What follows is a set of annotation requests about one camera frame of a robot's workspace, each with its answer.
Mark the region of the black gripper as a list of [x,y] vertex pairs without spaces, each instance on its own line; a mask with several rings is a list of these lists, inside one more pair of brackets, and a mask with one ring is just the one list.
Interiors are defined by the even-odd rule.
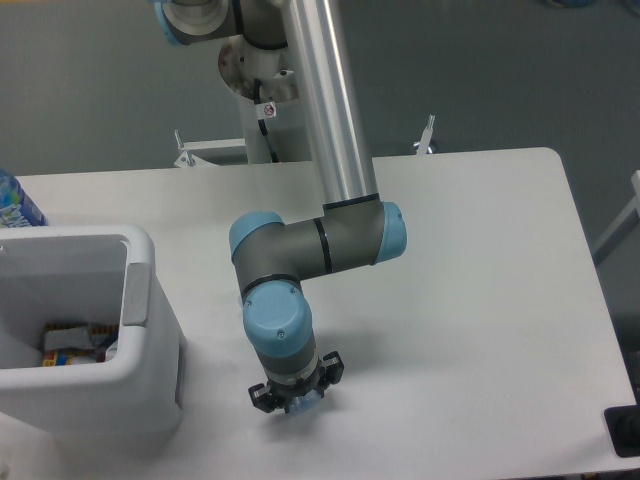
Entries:
[[322,358],[320,366],[307,378],[294,379],[292,384],[286,384],[280,378],[269,376],[268,384],[259,383],[248,389],[249,397],[252,405],[265,413],[276,410],[287,413],[288,403],[294,398],[303,397],[311,391],[323,398],[331,385],[341,381],[344,369],[339,352],[333,351]]

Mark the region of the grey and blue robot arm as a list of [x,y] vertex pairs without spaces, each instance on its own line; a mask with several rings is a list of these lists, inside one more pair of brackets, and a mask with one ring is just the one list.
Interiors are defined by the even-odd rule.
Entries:
[[318,217],[289,223],[247,213],[229,232],[245,333],[266,379],[253,406],[288,413],[323,397],[343,375],[340,355],[316,346],[305,280],[401,256],[399,207],[380,198],[362,133],[340,8],[335,1],[157,1],[176,45],[221,40],[217,69],[236,98],[252,163],[311,161]]

